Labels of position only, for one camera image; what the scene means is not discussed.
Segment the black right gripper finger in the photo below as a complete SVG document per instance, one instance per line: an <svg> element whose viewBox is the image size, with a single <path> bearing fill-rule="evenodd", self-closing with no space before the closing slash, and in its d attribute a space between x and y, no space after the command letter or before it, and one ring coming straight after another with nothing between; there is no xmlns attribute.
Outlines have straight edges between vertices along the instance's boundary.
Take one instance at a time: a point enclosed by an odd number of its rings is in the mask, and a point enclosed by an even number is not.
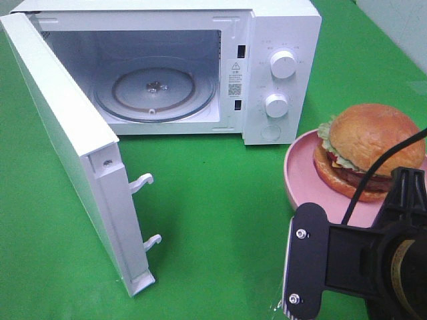
<svg viewBox="0 0 427 320"><path fill-rule="evenodd" d="M392 171L392 187L372 227L382 229L401 221L413 227L426 226L426 186L423 170L398 167Z"/></svg>

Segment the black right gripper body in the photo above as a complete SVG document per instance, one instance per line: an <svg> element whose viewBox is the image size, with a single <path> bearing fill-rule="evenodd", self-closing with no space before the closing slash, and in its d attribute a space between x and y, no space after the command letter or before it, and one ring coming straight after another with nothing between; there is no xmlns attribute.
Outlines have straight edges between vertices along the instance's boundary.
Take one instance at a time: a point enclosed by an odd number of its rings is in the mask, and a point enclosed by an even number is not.
<svg viewBox="0 0 427 320"><path fill-rule="evenodd" d="M426 227L367 228L373 250L376 298L367 299L369 319L426 318Z"/></svg>

